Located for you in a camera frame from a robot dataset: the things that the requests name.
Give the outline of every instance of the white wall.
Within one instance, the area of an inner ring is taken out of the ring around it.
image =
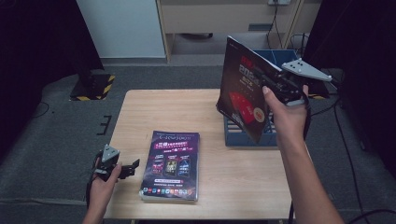
[[[165,58],[155,0],[77,0],[101,58]]]

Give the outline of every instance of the wall outlet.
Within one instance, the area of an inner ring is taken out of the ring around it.
[[[268,5],[274,6],[274,5],[279,5],[279,6],[286,6],[290,4],[290,0],[268,0]]]

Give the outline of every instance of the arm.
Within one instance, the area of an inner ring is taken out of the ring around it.
[[[320,183],[304,142],[305,105],[285,106],[270,89],[262,91],[274,112],[276,142],[298,223],[344,223]]]
[[[117,183],[121,172],[121,164],[114,167],[111,176],[104,181],[97,175],[93,175],[90,193],[90,207],[82,221],[83,224],[98,224],[102,222],[108,202],[113,194],[114,186]]]

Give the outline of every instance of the blue crate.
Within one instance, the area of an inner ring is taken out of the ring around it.
[[[283,63],[289,63],[297,60],[297,55],[292,49],[261,49],[254,50],[260,56],[281,68]],[[253,142],[247,133],[241,130],[230,119],[224,117],[224,137],[226,147],[275,147],[276,146],[276,130],[270,118],[262,131],[260,142]]]

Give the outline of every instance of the purple magazine cover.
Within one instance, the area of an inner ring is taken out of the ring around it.
[[[268,122],[269,108],[264,101],[262,81],[255,76],[255,71],[278,72],[262,56],[228,37],[216,107],[253,142],[259,143]]]
[[[198,133],[154,131],[143,176],[143,200],[198,200]]]

